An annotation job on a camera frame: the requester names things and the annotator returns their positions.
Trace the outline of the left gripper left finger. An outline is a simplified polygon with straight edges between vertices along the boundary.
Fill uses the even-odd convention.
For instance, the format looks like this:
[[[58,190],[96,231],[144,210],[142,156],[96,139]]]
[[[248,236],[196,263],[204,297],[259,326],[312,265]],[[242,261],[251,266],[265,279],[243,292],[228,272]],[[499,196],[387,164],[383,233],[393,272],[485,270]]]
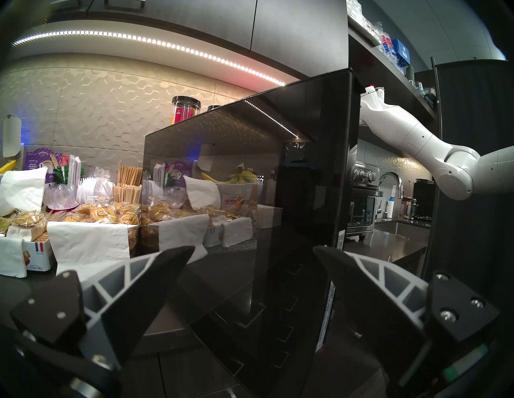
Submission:
[[[77,271],[63,271],[28,294],[10,316],[37,343],[123,365],[194,251],[182,246],[122,260],[85,281]]]

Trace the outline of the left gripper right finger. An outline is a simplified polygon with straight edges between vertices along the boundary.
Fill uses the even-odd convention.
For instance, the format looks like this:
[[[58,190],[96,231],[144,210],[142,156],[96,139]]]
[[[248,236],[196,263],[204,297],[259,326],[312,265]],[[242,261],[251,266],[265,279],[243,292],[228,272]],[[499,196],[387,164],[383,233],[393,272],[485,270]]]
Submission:
[[[369,256],[326,246],[314,253],[392,385],[452,385],[498,350],[500,311],[448,271],[426,282]]]

